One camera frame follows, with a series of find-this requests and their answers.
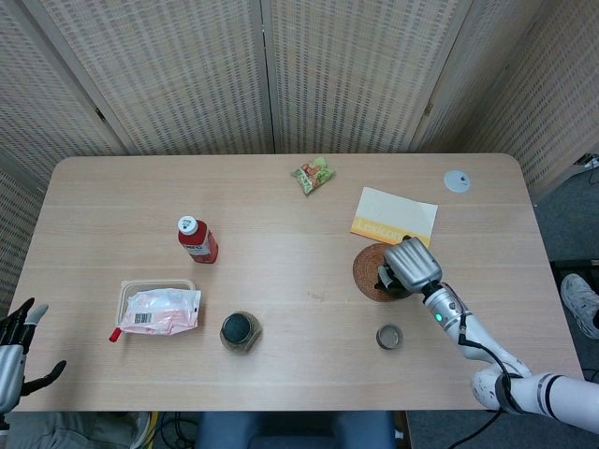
shoe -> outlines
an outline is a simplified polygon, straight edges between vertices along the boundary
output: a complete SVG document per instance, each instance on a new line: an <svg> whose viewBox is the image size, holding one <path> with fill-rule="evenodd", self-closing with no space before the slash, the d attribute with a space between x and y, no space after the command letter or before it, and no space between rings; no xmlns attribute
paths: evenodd
<svg viewBox="0 0 599 449"><path fill-rule="evenodd" d="M599 311L599 295L577 274L568 274L560 288L563 304L574 315L578 326L590 339L599 340L599 328L592 322Z"/></svg>
<svg viewBox="0 0 599 449"><path fill-rule="evenodd" d="M128 415L135 420L135 434L130 449L139 449L150 433L150 422L152 414L150 412L129 412Z"/></svg>

ketchup bottle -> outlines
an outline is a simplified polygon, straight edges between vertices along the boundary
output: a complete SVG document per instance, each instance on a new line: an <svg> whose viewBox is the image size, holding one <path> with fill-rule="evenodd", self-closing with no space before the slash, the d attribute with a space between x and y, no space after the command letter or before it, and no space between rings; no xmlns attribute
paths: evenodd
<svg viewBox="0 0 599 449"><path fill-rule="evenodd" d="M189 215L182 217L179 220L179 242L199 264L213 264L216 260L218 245L208 225L201 220Z"/></svg>

electrical cord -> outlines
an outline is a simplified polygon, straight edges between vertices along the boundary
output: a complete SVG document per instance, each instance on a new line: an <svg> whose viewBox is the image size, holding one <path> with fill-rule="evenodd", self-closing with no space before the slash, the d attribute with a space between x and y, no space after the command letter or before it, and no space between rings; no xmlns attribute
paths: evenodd
<svg viewBox="0 0 599 449"><path fill-rule="evenodd" d="M476 432L471 433L470 435L468 435L465 438L462 438L461 440L459 440L458 442L454 442L453 444L451 444L447 449L455 449L456 447L458 447L461 444L464 444L465 442L468 442L469 440L471 440L474 437L477 437L478 435L480 435L481 433L483 433L487 427L489 427L491 424L493 424L495 421L497 421L497 418L499 418L499 416L503 413L503 410L498 410L489 421L487 421L485 424L483 424Z"/></svg>
<svg viewBox="0 0 599 449"><path fill-rule="evenodd" d="M181 430L181 423L191 424L197 426L196 421L192 421L191 419L181 418L181 413L176 412L174 418L166 419L167 413L162 413L162 417L160 418L160 424L155 424L152 429L152 437L148 441L143 444L144 449L148 449L152 444L153 440L156 438L156 435L160 433L160 437L162 438L162 442L168 449L190 449L195 447L195 441L186 438L183 435ZM173 424L175 426L175 433L177 434L177 440L175 440L175 444L173 445L171 442L167 441L167 438L164 433L164 428Z"/></svg>
<svg viewBox="0 0 599 449"><path fill-rule="evenodd" d="M481 349L481 350L485 351L487 354L489 354L491 356L491 358L497 363L497 365L499 365L499 368L502 370L502 372L504 374L504 377L502 379L502 387L504 388L505 397L509 401L510 405L516 411L521 412L521 408L516 403L516 401L514 400L514 398L512 398L512 394L511 394L512 380L511 380L511 376L509 374L509 371L507 370L507 368L504 365L504 362L502 362L500 360L500 358L491 349L489 349L485 345L483 345L483 344L481 344L481 343L479 343L477 341L468 340L466 338L466 330L467 330L466 318L467 318L467 315L465 313L462 313L462 315L460 316L460 335L458 336L458 344L461 345L461 346L469 346L469 347L472 347L472 348ZM491 419L489 421L487 421L483 426L481 426L477 431L471 433L470 435L468 435L465 438L462 438L458 442L454 442L447 449L455 449L459 445L461 445L461 444L463 444L465 442L468 442L472 438L477 437L482 432L484 432L491 424L493 424L495 421L497 421L497 418L499 418L499 416L503 412L504 411L502 409L499 409L491 417Z"/></svg>

white bottle cap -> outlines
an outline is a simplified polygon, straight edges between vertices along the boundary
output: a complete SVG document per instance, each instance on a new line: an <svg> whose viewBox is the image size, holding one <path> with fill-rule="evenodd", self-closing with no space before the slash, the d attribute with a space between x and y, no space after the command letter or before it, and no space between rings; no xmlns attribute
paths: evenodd
<svg viewBox="0 0 599 449"><path fill-rule="evenodd" d="M197 220L191 215L179 219L179 230L184 236L192 236L197 232Z"/></svg>

green snack package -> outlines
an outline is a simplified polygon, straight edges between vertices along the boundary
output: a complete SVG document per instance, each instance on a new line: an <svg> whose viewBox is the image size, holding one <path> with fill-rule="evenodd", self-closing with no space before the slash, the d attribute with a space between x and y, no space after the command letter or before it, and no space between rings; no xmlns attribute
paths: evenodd
<svg viewBox="0 0 599 449"><path fill-rule="evenodd" d="M303 189L303 193L306 195L319 185L330 180L334 174L335 170L328 168L327 159L323 156L315 158L313 161L304 164L291 173L291 175L298 180L299 185L301 185L301 188Z"/></svg>

